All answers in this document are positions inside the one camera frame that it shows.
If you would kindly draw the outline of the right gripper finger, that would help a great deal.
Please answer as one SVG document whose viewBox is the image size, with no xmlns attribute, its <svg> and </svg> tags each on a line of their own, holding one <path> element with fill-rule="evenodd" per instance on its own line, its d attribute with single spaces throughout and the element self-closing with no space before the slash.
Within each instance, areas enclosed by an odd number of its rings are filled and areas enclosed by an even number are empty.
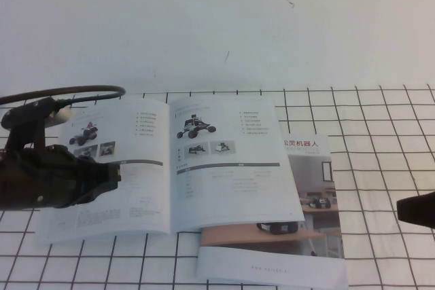
<svg viewBox="0 0 435 290">
<path fill-rule="evenodd" d="M 434 192 L 397 201 L 398 211 L 433 211 Z"/>
<path fill-rule="evenodd" d="M 413 225 L 434 228 L 434 215 L 429 212 L 399 211 L 398 219 Z"/>
</svg>

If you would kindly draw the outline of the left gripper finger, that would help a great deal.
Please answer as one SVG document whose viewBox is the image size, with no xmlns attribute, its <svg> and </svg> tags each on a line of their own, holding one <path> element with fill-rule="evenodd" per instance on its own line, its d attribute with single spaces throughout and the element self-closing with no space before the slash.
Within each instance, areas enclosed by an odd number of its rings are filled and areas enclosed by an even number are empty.
<svg viewBox="0 0 435 290">
<path fill-rule="evenodd" d="M 116 163 L 102 164 L 101 180 L 103 182 L 120 182 L 122 180 L 120 165 Z"/>
<path fill-rule="evenodd" d="M 114 191 L 117 188 L 118 188 L 117 181 L 110 181 L 110 182 L 99 183 L 98 185 L 93 185 L 92 187 L 89 187 L 84 192 L 81 199 L 81 203 L 87 204 L 89 202 L 92 202 L 96 200 L 100 195 L 105 194 L 107 192 Z"/>
</svg>

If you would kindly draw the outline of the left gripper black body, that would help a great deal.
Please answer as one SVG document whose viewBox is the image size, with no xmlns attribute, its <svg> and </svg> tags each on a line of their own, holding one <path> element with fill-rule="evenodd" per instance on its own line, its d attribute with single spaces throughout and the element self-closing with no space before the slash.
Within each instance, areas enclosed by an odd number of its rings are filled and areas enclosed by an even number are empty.
<svg viewBox="0 0 435 290">
<path fill-rule="evenodd" d="M 63 209 L 82 204 L 84 192 L 101 180 L 101 165 L 75 157 L 65 146 L 24 148 L 1 154 L 2 209 Z"/>
</svg>

